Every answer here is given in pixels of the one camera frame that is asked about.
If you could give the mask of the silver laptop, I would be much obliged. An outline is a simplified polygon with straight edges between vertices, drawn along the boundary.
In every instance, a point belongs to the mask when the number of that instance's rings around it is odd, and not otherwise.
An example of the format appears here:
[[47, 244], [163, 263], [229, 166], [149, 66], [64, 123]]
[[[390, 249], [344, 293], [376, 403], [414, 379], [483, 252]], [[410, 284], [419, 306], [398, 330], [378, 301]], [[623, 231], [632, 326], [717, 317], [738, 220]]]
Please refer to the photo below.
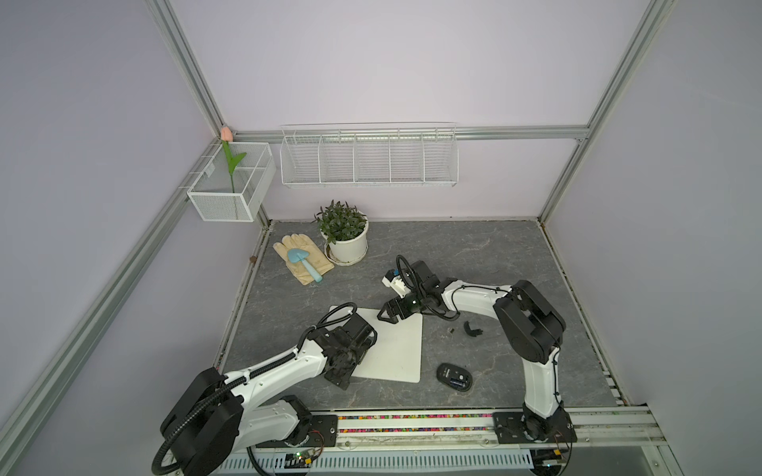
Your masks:
[[377, 319], [378, 309], [360, 307], [357, 313], [377, 331], [378, 338], [353, 371], [351, 379], [419, 383], [423, 316], [414, 313], [408, 319], [392, 324]]

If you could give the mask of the black mouse battery cover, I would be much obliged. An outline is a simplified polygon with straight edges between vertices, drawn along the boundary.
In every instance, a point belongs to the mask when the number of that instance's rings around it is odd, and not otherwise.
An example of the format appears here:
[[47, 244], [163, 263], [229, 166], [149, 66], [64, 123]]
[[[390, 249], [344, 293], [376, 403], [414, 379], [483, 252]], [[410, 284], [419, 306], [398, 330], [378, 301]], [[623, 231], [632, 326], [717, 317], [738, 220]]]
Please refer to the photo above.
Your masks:
[[483, 335], [483, 330], [481, 328], [472, 327], [468, 321], [464, 323], [464, 332], [469, 337], [479, 337]]

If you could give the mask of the black wireless mouse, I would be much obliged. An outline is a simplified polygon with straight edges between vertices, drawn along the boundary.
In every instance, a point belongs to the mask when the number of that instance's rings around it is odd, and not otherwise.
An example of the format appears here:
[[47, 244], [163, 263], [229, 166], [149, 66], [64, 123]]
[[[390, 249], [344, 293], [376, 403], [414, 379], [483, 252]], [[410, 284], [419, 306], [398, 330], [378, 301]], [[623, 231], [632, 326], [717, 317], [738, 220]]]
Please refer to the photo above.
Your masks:
[[472, 374], [468, 370], [450, 363], [439, 365], [436, 377], [445, 386], [458, 392], [468, 392], [473, 385]]

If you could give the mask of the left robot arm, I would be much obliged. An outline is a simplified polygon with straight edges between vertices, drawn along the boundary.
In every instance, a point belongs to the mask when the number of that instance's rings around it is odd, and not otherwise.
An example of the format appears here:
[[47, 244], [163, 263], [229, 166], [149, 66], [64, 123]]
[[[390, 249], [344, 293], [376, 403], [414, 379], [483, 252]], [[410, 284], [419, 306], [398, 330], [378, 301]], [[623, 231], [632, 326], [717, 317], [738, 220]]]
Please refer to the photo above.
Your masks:
[[240, 449], [252, 452], [269, 442], [303, 446], [322, 438], [311, 411], [286, 390], [316, 377], [347, 389], [377, 338], [356, 303], [343, 303], [270, 359], [226, 374], [200, 372], [160, 425], [163, 442], [152, 473], [208, 475]]

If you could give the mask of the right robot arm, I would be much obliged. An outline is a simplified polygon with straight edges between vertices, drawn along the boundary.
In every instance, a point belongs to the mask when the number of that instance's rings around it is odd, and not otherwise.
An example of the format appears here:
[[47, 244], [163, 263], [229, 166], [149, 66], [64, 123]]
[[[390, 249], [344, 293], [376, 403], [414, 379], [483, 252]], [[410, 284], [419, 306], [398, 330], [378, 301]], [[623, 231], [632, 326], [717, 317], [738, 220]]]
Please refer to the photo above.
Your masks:
[[448, 278], [441, 280], [423, 261], [409, 263], [399, 255], [396, 267], [382, 278], [397, 297], [377, 317], [396, 324], [415, 313], [455, 321], [462, 313], [495, 319], [513, 351], [522, 359], [525, 396], [518, 420], [519, 438], [531, 442], [577, 441], [572, 419], [559, 388], [558, 357], [567, 329], [565, 319], [529, 281], [488, 286]]

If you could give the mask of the potted green plant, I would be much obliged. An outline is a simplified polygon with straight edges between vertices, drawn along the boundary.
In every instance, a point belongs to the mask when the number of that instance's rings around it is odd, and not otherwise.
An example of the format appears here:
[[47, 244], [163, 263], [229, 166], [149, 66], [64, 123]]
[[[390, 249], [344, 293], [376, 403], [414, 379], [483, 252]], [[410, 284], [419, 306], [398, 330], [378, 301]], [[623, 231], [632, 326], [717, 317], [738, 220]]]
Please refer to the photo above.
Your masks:
[[356, 206], [333, 200], [319, 209], [315, 222], [325, 239], [325, 255], [333, 263], [352, 266], [365, 257], [369, 222]]

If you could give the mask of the blue garden trowel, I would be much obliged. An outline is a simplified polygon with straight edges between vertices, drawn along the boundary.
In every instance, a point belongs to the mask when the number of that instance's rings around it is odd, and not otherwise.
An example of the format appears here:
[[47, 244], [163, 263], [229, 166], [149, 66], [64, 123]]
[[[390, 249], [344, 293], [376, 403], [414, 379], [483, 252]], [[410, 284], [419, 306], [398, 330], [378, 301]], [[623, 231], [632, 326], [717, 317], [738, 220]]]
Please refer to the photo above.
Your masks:
[[310, 253], [300, 248], [292, 248], [287, 252], [287, 257], [292, 264], [302, 264], [316, 283], [323, 281], [323, 276], [309, 263]]

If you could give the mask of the beige work glove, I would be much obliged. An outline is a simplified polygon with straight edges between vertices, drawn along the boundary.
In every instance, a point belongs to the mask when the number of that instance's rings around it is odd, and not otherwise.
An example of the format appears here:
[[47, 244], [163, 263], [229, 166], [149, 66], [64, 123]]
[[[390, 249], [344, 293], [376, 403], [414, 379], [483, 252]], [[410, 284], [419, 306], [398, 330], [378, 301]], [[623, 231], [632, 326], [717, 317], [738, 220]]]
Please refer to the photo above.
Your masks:
[[335, 267], [306, 234], [285, 235], [273, 249], [304, 286], [323, 281], [323, 276]]

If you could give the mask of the pink artificial tulip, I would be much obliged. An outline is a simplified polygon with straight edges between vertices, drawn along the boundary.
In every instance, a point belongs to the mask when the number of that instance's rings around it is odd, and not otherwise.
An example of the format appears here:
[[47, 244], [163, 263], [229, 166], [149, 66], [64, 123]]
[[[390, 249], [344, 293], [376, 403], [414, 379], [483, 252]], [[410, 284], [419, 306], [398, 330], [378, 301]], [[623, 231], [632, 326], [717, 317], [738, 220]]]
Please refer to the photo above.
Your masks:
[[219, 136], [222, 144], [222, 149], [225, 155], [228, 176], [231, 186], [231, 192], [236, 193], [234, 174], [238, 165], [247, 156], [246, 152], [234, 154], [231, 148], [234, 136], [231, 129], [228, 126], [223, 126], [219, 131]]

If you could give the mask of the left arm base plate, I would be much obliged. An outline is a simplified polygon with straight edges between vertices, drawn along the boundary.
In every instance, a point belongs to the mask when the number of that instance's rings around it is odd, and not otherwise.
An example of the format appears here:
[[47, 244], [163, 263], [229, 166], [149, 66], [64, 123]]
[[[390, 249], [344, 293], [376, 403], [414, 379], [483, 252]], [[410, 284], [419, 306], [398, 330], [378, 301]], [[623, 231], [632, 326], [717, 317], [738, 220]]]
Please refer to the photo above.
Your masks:
[[335, 447], [339, 436], [339, 418], [336, 415], [313, 415], [297, 425], [285, 440], [270, 440], [257, 448]]

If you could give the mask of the aluminium front rail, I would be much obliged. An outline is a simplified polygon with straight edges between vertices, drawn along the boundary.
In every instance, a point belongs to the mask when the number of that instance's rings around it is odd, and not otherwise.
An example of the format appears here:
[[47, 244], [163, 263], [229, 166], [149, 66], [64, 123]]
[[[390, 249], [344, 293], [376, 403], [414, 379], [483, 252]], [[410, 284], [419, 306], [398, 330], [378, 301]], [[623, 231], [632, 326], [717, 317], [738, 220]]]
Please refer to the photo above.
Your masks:
[[527, 468], [561, 475], [583, 449], [639, 447], [655, 473], [679, 470], [666, 436], [644, 407], [577, 408], [569, 413], [577, 442], [500, 444], [492, 415], [508, 409], [336, 411], [335, 447], [257, 448], [233, 452], [212, 471], [320, 474], [351, 470], [416, 472]]

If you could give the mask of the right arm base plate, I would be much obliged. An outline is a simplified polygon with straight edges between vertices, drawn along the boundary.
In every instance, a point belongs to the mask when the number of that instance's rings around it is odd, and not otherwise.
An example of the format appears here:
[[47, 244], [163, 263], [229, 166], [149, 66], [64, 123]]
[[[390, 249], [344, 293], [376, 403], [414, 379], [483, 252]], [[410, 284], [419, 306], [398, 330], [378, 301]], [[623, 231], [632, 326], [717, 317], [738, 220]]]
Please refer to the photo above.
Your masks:
[[500, 444], [577, 442], [571, 418], [563, 409], [549, 418], [523, 412], [497, 412], [492, 418]]

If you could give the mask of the white mesh wall box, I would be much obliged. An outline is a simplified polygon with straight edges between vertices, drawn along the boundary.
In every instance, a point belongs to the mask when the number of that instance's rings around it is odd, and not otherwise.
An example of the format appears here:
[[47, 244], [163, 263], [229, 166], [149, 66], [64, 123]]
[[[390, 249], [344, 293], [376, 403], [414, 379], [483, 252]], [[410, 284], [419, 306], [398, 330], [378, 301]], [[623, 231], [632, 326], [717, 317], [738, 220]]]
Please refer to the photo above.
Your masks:
[[221, 142], [204, 157], [187, 197], [206, 222], [254, 222], [275, 177], [271, 146]]

